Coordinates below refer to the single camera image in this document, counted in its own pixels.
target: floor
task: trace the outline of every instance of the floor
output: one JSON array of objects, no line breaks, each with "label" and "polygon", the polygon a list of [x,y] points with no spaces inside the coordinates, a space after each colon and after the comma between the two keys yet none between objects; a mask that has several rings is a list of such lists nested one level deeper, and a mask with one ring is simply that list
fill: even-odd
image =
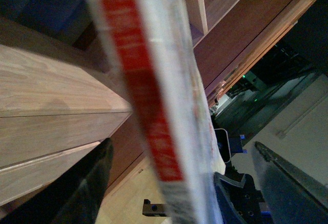
[{"label": "floor", "polygon": [[149,163],[143,164],[103,199],[96,224],[161,224],[167,217],[142,215],[145,198],[153,203],[164,203]]}]

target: wooden cabinet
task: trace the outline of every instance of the wooden cabinet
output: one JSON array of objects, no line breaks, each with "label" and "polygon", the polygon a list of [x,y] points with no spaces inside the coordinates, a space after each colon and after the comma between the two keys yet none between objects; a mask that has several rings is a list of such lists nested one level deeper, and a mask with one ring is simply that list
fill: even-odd
[{"label": "wooden cabinet", "polygon": [[[193,1],[186,0],[187,8],[193,6],[199,12],[188,10],[194,53],[211,105],[292,28],[315,0]],[[199,21],[206,21],[206,30]]]},{"label": "wooden cabinet", "polygon": [[58,178],[130,116],[91,68],[86,53],[0,19],[0,205]]}]

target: cabinet door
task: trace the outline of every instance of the cabinet door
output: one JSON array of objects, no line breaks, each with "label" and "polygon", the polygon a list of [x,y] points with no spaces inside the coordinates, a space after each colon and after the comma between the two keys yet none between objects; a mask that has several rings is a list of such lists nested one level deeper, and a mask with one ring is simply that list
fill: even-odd
[{"label": "cabinet door", "polygon": [[130,116],[89,67],[84,52],[0,18],[0,204],[55,180]]}]

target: red stripe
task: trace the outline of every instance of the red stripe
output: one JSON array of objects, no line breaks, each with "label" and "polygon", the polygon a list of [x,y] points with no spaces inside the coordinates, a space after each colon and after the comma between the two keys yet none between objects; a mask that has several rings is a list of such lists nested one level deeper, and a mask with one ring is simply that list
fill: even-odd
[{"label": "red stripe", "polygon": [[162,181],[183,180],[135,0],[101,0],[127,85]]}]

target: white wall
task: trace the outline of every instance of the white wall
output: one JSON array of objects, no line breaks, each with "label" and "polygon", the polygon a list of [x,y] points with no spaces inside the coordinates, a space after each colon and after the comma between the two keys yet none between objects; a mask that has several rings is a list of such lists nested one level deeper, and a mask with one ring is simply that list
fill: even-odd
[{"label": "white wall", "polygon": [[232,158],[238,172],[252,175],[260,189],[252,161],[254,141],[328,184],[328,78],[320,76],[265,126],[245,146],[248,154]]}]

